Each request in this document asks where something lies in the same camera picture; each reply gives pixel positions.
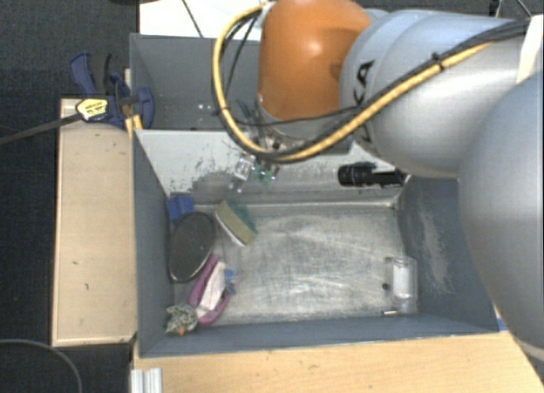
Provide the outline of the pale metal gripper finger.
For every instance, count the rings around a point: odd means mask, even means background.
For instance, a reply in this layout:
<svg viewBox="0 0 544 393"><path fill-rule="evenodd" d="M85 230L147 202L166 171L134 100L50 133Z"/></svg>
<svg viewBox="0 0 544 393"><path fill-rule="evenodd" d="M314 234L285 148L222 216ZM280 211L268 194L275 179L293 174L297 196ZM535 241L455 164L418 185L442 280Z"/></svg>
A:
<svg viewBox="0 0 544 393"><path fill-rule="evenodd" d="M252 155L241 155L234 167L234 172L230 182L230 189L237 193L241 193L251 174Z"/></svg>

